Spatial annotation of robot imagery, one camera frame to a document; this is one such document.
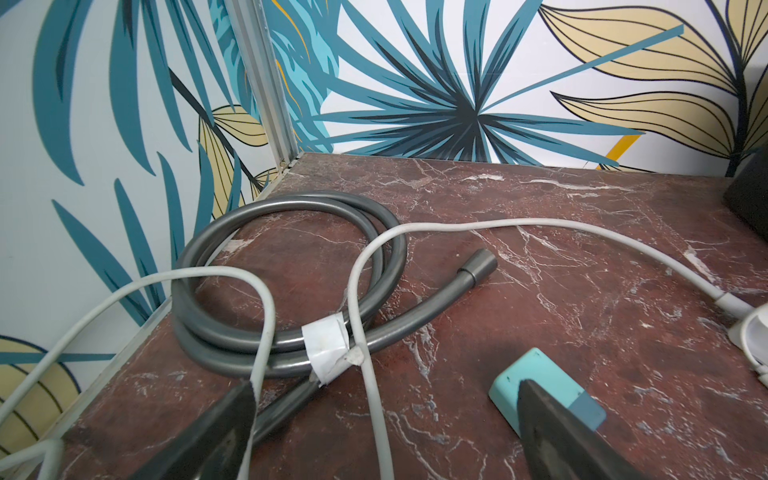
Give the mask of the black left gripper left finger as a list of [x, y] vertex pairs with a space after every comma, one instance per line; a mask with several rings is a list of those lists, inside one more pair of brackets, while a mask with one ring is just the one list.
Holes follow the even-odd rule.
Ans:
[[211, 405], [133, 479], [235, 479], [256, 414], [253, 386], [242, 382]]

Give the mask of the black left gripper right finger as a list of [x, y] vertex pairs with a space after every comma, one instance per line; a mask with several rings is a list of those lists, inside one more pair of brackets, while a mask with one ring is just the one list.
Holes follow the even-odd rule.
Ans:
[[518, 414], [533, 479], [647, 477], [533, 380], [520, 384]]

